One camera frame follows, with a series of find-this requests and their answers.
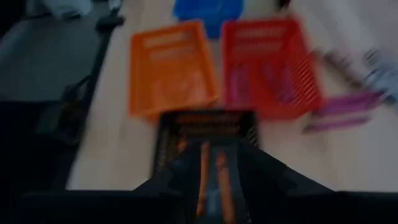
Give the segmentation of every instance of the dark floor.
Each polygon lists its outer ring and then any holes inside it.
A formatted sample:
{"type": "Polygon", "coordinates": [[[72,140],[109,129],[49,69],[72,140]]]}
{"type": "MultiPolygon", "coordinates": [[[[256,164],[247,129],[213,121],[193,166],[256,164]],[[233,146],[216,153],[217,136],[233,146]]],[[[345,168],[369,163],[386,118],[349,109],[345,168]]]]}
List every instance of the dark floor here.
{"type": "Polygon", "coordinates": [[[0,100],[58,100],[66,85],[90,74],[100,46],[95,24],[109,14],[94,3],[87,16],[20,21],[0,42],[0,100]]]}

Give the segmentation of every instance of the basket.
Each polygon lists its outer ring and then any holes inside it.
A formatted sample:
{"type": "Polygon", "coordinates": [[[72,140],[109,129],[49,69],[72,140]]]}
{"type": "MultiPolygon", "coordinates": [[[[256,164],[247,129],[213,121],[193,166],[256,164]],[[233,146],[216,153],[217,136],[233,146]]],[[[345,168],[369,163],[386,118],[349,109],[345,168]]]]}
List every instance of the basket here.
{"type": "Polygon", "coordinates": [[[261,119],[294,119],[322,106],[312,61],[293,19],[223,26],[226,104],[261,119]]]}
{"type": "Polygon", "coordinates": [[[215,75],[199,21],[131,38],[129,112],[153,120],[159,113],[209,106],[218,99],[215,75]]]}
{"type": "Polygon", "coordinates": [[[226,20],[237,19],[243,11],[243,0],[175,0],[174,15],[179,21],[201,19],[208,38],[220,36],[226,20]]]}

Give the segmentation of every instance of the blue plastic basket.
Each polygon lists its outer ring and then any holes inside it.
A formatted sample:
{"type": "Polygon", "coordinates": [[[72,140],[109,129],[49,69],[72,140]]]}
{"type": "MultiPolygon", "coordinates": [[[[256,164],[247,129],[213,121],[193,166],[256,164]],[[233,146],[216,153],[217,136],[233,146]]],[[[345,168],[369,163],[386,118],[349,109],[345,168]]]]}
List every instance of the blue plastic basket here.
{"type": "Polygon", "coordinates": [[[243,11],[243,0],[175,0],[174,15],[179,21],[201,19],[208,38],[220,37],[225,20],[239,18],[243,11]]]}

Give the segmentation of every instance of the black tray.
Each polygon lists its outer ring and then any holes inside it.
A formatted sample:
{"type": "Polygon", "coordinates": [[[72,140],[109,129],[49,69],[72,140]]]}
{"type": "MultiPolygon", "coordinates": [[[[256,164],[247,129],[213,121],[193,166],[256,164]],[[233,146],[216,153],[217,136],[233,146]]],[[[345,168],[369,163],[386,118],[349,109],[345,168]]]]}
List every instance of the black tray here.
{"type": "Polygon", "coordinates": [[[163,113],[159,120],[152,175],[166,167],[175,156],[180,139],[217,137],[242,138],[259,145],[257,120],[249,110],[196,110],[163,113]]]}

